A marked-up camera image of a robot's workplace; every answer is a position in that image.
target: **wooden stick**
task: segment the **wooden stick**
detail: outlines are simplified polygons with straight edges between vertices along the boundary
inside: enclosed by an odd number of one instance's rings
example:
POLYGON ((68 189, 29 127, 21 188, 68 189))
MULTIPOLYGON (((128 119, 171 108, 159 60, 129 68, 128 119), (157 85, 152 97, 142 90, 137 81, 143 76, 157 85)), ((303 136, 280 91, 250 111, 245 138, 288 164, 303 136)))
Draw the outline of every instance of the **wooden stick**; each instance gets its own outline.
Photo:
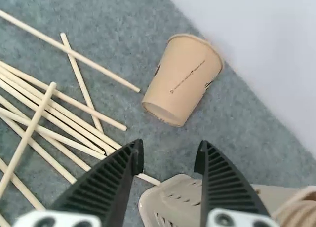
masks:
MULTIPOLYGON (((19 115, 22 118, 27 119, 28 121, 31 121, 24 113, 22 113, 17 107, 15 107, 13 104, 11 104, 9 101, 7 101, 3 96, 0 95, 0 104, 5 106, 8 110, 13 112, 16 115, 19 115)), ((65 156, 67 156, 69 159, 71 159, 74 163, 76 163, 79 167, 81 167, 84 171, 89 171, 90 166, 87 165, 84 161, 82 161, 78 156, 76 156, 74 153, 72 153, 70 150, 68 150, 66 147, 64 147, 61 143, 56 141, 55 139, 44 135, 43 133, 39 133, 44 139, 46 139, 49 143, 51 143, 53 146, 55 146, 60 152, 62 152, 65 156)))
POLYGON ((30 137, 35 129, 35 126, 37 125, 38 121, 40 120, 41 114, 43 113, 45 106, 47 105, 48 100, 50 99, 51 95, 53 94, 55 87, 56 87, 56 83, 52 82, 50 84, 48 90, 46 91, 42 102, 39 104, 39 107, 36 110, 32 120, 31 120, 31 124, 26 129, 18 147, 16 148, 16 151, 12 157, 12 160, 9 163, 8 169, 0 181, 0 199, 4 193, 6 186, 8 185, 8 183, 11 179, 11 175, 12 175, 15 167, 17 166, 17 164, 22 156, 22 153, 23 153, 23 151, 28 143, 28 140, 30 139, 30 137))
MULTIPOLYGON (((8 166, 0 158, 0 170, 5 173, 8 166)), ((13 173, 11 181, 16 186, 16 188, 25 196, 25 198, 34 206, 38 211, 45 210, 45 207, 40 203, 40 201, 31 193, 31 191, 22 183, 22 181, 13 173)))
POLYGON ((91 61, 90 59, 82 56, 81 54, 65 47, 63 44, 57 42, 56 40, 52 39, 51 37, 39 32, 38 30, 34 29, 33 27, 28 26, 27 24, 23 23, 22 21, 19 21, 18 19, 14 18, 13 16, 10 16, 9 14, 5 13, 4 11, 0 10, 0 17, 11 22, 12 24, 16 25, 17 27, 20 27, 21 29, 33 34, 34 36, 44 40, 45 42, 55 46, 56 48, 64 51, 65 53, 72 55, 74 58, 78 59, 79 61, 82 61, 83 63, 89 65, 90 67, 102 72, 104 75, 107 75, 108 77, 112 78, 113 80, 116 80, 117 82, 121 83, 122 85, 129 87, 130 89, 136 91, 137 93, 140 91, 139 88, 137 88, 135 85, 131 84, 127 80, 125 80, 125 79, 119 77, 118 75, 110 72, 109 70, 105 69, 101 65, 91 61))
POLYGON ((161 184, 161 182, 158 179, 154 179, 153 177, 150 177, 144 173, 141 173, 141 174, 136 175, 136 176, 140 179, 147 181, 148 183, 155 185, 155 186, 159 186, 161 184))
MULTIPOLYGON (((46 85, 45 83, 41 82, 40 80, 37 80, 36 78, 10 66, 9 64, 6 64, 5 62, 0 60, 0 66, 2 66, 3 68, 7 69, 8 71, 10 71, 12 74, 15 74, 16 76, 28 81, 29 83, 43 89, 43 90, 47 90, 48 85, 46 85)), ((93 114, 94 116, 96 116, 97 118, 103 120, 101 118, 101 116, 99 115, 103 115, 95 110, 92 110, 91 108, 87 107, 86 105, 78 102, 77 100, 69 97, 68 95, 63 94, 62 92, 55 90, 54 95, 57 96, 58 98, 76 106, 77 108, 80 108, 81 110, 89 113, 89 114, 93 114)), ((91 126, 89 123, 83 121, 82 119, 78 118, 77 120, 78 124, 81 125, 82 127, 84 127, 85 129, 87 129, 88 131, 91 131, 94 135, 96 135, 97 137, 99 137, 101 140, 103 140, 104 142, 106 142, 107 144, 111 145, 112 147, 114 147, 115 149, 119 149, 121 148, 121 145, 118 144, 117 142, 115 142, 114 140, 112 140, 111 138, 109 138, 108 136, 106 136, 105 134, 101 133, 99 130, 97 130, 95 127, 91 126)))
MULTIPOLYGON (((16 115, 16 114, 14 114, 14 113, 6 110, 6 109, 0 108, 0 114, 2 114, 2 117, 5 116, 5 117, 7 117, 9 119, 12 119, 12 120, 14 120, 16 122, 19 122, 19 123, 21 123, 21 124, 23 124, 25 126, 29 126, 30 125, 30 120, 29 119, 25 119, 23 117, 20 117, 19 115, 16 115)), ((41 135, 46 135, 48 137, 54 138, 54 139, 66 144, 68 146, 71 146, 71 147, 73 147, 73 148, 75 148, 75 149, 77 149, 77 150, 79 150, 81 152, 84 152, 84 153, 86 153, 86 154, 88 154, 88 155, 90 155, 92 157, 95 157, 97 159, 104 159, 106 157, 106 156, 104 156, 104 155, 102 155, 102 154, 100 154, 100 153, 98 153, 98 152, 96 152, 94 150, 89 149, 88 147, 85 147, 85 146, 83 146, 83 145, 81 145, 81 144, 79 144, 79 143, 77 143, 77 142, 75 142, 75 141, 73 141, 73 140, 71 140, 71 139, 69 139, 67 137, 64 137, 64 136, 62 136, 62 135, 60 135, 60 134, 58 134, 56 132, 53 132, 53 131, 45 128, 45 127, 42 127, 40 125, 37 125, 35 127, 35 130, 38 133, 40 133, 41 135)))
MULTIPOLYGON (((64 32, 60 33, 60 38, 63 41, 63 44, 67 48, 71 49, 69 41, 67 39, 67 36, 64 32)), ((94 110, 94 106, 93 106, 91 97, 89 95, 87 87, 85 86, 85 83, 84 83, 84 80, 83 80, 82 75, 80 73, 80 69, 79 69, 78 64, 76 62, 76 59, 73 56, 71 56, 70 54, 68 54, 68 58, 69 58, 71 66, 74 70, 74 73, 76 75, 78 84, 80 86, 81 92, 82 92, 83 97, 84 97, 84 100, 85 100, 86 104, 88 105, 88 107, 92 108, 94 110)), ((96 116, 92 115, 92 120, 94 122, 96 129, 98 129, 100 132, 104 133, 99 119, 96 116)))
MULTIPOLYGON (((43 94, 24 82, 22 79, 18 78, 16 75, 10 73, 9 71, 3 69, 0 71, 0 78, 5 81, 7 84, 18 90, 21 94, 29 98, 30 100, 34 101, 35 103, 39 103, 40 98, 43 97, 43 94)), ((82 135, 86 136, 93 142, 95 142, 97 145, 102 147, 108 154, 111 154, 115 151, 112 147, 110 147, 107 143, 105 143, 100 138, 96 137, 94 134, 89 132, 87 129, 84 129, 83 127, 79 126, 78 124, 87 124, 85 121, 83 121, 78 116, 74 115, 69 110, 65 109, 58 103, 56 103, 53 100, 50 100, 50 105, 47 106, 46 110, 50 113, 52 113, 54 116, 59 118, 64 123, 68 124, 73 129, 77 130, 82 135)))
POLYGON ((3 215, 0 214, 0 226, 1 227, 11 227, 11 225, 6 221, 3 215))
MULTIPOLYGON (((39 98, 42 98, 44 95, 43 93, 41 93, 39 90, 35 89, 34 87, 32 87, 31 85, 27 84, 26 82, 24 82, 23 80, 21 80, 20 78, 18 78, 16 75, 12 74, 11 72, 4 70, 3 68, 1 68, 2 70, 0 71, 3 75, 5 75, 7 78, 9 78, 11 81, 17 83, 18 85, 20 85, 22 88, 28 90, 29 92, 31 92, 32 94, 36 95, 39 98)), ((52 107, 57 108, 57 110, 61 110, 60 112, 67 115, 67 116, 71 116, 74 117, 74 114, 71 113, 69 110, 65 109, 64 107, 62 107, 61 105, 59 105, 58 103, 56 103, 55 101, 51 100, 49 102, 52 107)), ((107 123, 122 130, 122 131, 126 131, 127 127, 109 117, 107 118, 107 123)))
MULTIPOLYGON (((24 103, 26 106, 28 106, 29 108, 31 108, 32 110, 36 111, 37 109, 37 105, 35 103, 33 103, 31 100, 29 100, 28 98, 26 98, 24 95, 20 94, 16 89, 20 89, 21 88, 18 85, 15 85, 15 88, 11 87, 10 85, 6 84, 2 79, 0 79, 0 87, 3 88, 4 90, 6 90, 8 93, 10 93, 11 95, 13 95, 16 99, 18 99, 19 101, 21 101, 22 103, 24 103)), ((27 93, 27 95, 29 95, 31 98, 35 97, 32 94, 30 94, 28 91, 24 91, 25 93, 27 93)), ((99 152, 100 154, 104 154, 104 152, 99 149, 96 145, 94 145, 92 142, 90 142, 88 139, 86 139, 84 136, 82 136, 80 133, 78 133, 77 131, 73 130, 72 128, 70 128, 69 126, 67 126, 66 124, 64 124, 62 121, 60 121, 59 119, 55 118, 53 115, 49 114, 48 112, 44 111, 43 112, 43 117, 45 117, 47 120, 51 121, 52 123, 54 123, 56 126, 60 127, 61 129, 63 129, 65 132, 67 132, 68 134, 72 135, 73 137, 75 137, 76 139, 78 139, 79 141, 81 141, 82 143, 84 143, 86 146, 88 146, 89 148, 99 152)))
MULTIPOLYGON (((25 132, 18 124, 16 124, 11 119, 4 117, 2 115, 0 115, 0 118, 6 124, 8 124, 8 126, 11 127, 12 130, 15 131, 20 137, 24 136, 25 132)), ((40 156, 43 157, 44 160, 47 161, 47 163, 53 166, 66 180, 68 180, 71 184, 76 182, 75 177, 71 173, 69 173, 63 166, 61 166, 60 163, 58 163, 57 160, 55 160, 47 151, 45 151, 44 148, 41 147, 36 141, 30 138, 28 143, 40 156)))

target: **cup rim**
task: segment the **cup rim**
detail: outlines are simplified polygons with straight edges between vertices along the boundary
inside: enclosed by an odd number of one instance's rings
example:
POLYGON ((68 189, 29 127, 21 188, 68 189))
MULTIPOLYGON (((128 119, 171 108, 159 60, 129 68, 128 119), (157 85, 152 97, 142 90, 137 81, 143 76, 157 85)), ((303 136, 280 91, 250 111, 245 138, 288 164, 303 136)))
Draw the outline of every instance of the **cup rim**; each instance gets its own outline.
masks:
POLYGON ((197 37, 197 36, 194 36, 194 35, 191 35, 191 34, 187 34, 187 33, 182 33, 182 34, 175 34, 173 36, 171 36, 169 39, 168 39, 168 42, 169 43, 170 41, 172 41, 174 38, 177 38, 177 37, 188 37, 188 38, 191 38, 191 39, 194 39, 206 46, 208 46, 211 50, 213 50, 213 52, 218 56, 219 60, 221 61, 221 69, 220 69, 220 72, 224 69, 224 60, 223 58, 221 57, 221 55, 217 52, 217 50, 214 48, 214 46, 212 46, 209 42, 207 42, 206 40, 200 38, 200 37, 197 37))

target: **floor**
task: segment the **floor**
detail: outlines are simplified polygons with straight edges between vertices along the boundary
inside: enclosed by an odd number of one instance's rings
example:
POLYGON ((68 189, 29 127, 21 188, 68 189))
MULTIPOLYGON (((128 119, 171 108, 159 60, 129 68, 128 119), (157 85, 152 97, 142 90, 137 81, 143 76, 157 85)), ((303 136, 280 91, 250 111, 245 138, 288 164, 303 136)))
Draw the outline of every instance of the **floor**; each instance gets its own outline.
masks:
MULTIPOLYGON (((140 102, 167 39, 183 32, 200 35, 169 0, 0 0, 0 6, 55 39, 66 32, 73 49, 142 89, 137 94, 79 63, 96 109, 129 128, 122 132, 103 123, 106 134, 121 144, 144 140, 145 173, 162 181, 178 173, 194 175, 198 144, 205 139, 220 148, 251 183, 301 187, 316 182, 311 154, 228 64, 184 127, 170 127, 145 113, 140 102)), ((1 19, 0 59, 46 83, 57 82, 59 90, 83 102, 67 56, 1 19)), ((0 93, 33 114, 2 90, 0 93)), ((60 103, 92 124, 89 115, 60 103)), ((41 124, 60 132, 45 120, 41 124)), ((83 170, 38 135, 34 138, 80 177, 83 170)), ((0 139, 0 157, 8 163, 19 138, 1 122, 0 139)), ((97 162, 78 155, 91 165, 97 162)), ((47 207, 70 185, 31 149, 25 152, 16 174, 47 207)), ((137 203, 149 187, 135 178, 124 226, 142 226, 137 203)), ((12 223, 31 209, 10 185, 0 212, 12 223)))

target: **gray carpet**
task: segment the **gray carpet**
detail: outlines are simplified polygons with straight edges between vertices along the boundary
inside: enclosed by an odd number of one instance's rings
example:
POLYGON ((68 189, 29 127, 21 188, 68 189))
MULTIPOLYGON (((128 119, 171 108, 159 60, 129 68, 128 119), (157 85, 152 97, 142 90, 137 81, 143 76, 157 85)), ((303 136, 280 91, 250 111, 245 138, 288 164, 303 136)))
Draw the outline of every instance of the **gray carpet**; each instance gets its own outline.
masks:
MULTIPOLYGON (((79 64, 96 109, 129 127, 122 132, 103 123, 105 132, 121 144, 144 140, 147 174, 160 180, 178 173, 192 175, 198 144, 207 139, 251 183, 286 187, 316 183, 312 156, 228 65, 183 128, 170 127, 144 112, 140 102, 167 39, 175 33, 199 35, 169 0, 0 0, 0 8, 55 39, 66 32, 73 49, 142 89, 137 94, 79 64)), ((61 91, 84 101, 67 56, 2 19, 0 59, 46 83, 55 81, 61 91)), ((28 115, 33 114, 0 93, 28 115)), ((89 115, 65 106, 92 124, 89 115)), ((58 131, 45 120, 41 124, 58 131)), ((33 137, 77 178, 83 173, 38 135, 33 137)), ((19 137, 1 122, 0 138, 0 157, 8 163, 19 137)), ((97 162, 79 155, 89 164, 97 162)), ((16 174, 45 206, 70 185, 30 148, 16 174)), ((135 178, 124 226, 143 226, 137 202, 150 186, 135 178)), ((13 185, 0 201, 0 212, 11 223, 31 209, 13 185)))

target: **overturned cup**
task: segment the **overturned cup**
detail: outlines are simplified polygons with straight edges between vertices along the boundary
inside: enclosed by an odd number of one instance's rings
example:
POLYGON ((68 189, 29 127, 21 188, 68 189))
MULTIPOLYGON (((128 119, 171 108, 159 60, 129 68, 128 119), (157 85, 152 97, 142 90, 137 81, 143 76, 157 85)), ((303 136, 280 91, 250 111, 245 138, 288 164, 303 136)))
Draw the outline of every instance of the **overturned cup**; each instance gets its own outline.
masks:
POLYGON ((223 60, 208 42, 193 35, 174 35, 142 105, 159 120, 181 127, 223 66, 223 60))

